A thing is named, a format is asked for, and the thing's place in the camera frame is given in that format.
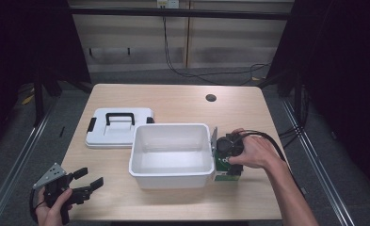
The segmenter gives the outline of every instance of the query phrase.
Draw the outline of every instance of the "hand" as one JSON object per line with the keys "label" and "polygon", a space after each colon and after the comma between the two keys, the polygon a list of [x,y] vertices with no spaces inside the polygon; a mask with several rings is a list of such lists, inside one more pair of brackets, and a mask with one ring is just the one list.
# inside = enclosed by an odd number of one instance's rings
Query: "hand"
{"label": "hand", "polygon": [[[244,135],[243,128],[236,129],[232,134]],[[243,138],[244,151],[238,156],[229,158],[230,164],[239,164],[251,168],[265,168],[269,162],[280,160],[273,145],[265,138],[259,136],[246,136]]]}
{"label": "hand", "polygon": [[72,195],[72,189],[68,188],[65,190],[56,200],[52,208],[49,208],[44,202],[44,187],[39,191],[38,203],[41,203],[36,209],[36,215],[38,217],[38,224],[40,226],[61,226],[62,218],[60,210],[64,202]]}

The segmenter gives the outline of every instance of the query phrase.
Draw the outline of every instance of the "container lid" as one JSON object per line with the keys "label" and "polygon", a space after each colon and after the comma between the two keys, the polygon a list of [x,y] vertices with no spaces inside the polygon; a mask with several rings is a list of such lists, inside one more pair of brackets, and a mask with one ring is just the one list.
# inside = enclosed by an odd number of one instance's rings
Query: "container lid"
{"label": "container lid", "polygon": [[88,126],[86,144],[90,148],[131,148],[135,127],[153,123],[149,108],[98,108]]}

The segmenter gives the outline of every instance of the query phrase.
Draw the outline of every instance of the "wooden table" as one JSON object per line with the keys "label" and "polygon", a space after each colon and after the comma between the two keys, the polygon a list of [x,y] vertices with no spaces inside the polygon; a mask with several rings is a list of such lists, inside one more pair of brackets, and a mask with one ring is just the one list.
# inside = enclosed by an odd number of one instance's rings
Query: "wooden table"
{"label": "wooden table", "polygon": [[[217,100],[208,102],[206,95]],[[248,220],[281,218],[271,185],[262,169],[245,168],[238,182],[208,182],[204,188],[142,190],[128,171],[130,149],[89,149],[88,124],[102,107],[149,107],[155,122],[205,123],[218,136],[243,127],[265,132],[281,145],[260,89],[250,87],[97,85],[91,93],[62,168],[88,167],[72,182],[87,186],[103,176],[105,185],[71,219],[89,220]]]}

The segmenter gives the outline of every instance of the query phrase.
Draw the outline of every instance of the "person's left hand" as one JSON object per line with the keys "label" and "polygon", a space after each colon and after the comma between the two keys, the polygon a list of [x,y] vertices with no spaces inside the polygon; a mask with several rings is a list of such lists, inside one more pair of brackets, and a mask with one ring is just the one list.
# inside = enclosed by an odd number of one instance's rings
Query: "person's left hand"
{"label": "person's left hand", "polygon": [[38,203],[41,203],[36,209],[36,215],[38,217],[38,224],[40,226],[61,226],[62,218],[60,210],[64,202],[72,195],[72,189],[68,188],[65,190],[56,200],[52,208],[49,208],[44,201],[44,187],[39,191]]}

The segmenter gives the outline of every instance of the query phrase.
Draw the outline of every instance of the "white plastic bin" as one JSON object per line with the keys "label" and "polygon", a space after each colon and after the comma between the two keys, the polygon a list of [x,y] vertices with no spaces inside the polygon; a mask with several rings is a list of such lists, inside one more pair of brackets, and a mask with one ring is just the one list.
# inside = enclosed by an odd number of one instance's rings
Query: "white plastic bin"
{"label": "white plastic bin", "polygon": [[156,123],[137,127],[129,172],[141,188],[203,187],[214,169],[207,125]]}

